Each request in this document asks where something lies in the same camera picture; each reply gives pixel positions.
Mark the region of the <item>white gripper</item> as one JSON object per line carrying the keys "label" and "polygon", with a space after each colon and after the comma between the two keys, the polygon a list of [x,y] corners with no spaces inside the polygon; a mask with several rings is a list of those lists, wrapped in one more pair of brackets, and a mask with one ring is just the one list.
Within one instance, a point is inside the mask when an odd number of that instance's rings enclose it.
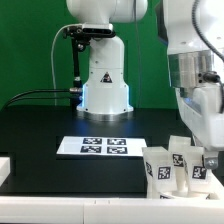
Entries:
{"label": "white gripper", "polygon": [[175,89],[182,121],[209,151],[204,153],[206,169],[218,168],[218,152],[224,151],[224,112],[220,112],[221,95],[217,85],[194,88],[187,97]]}

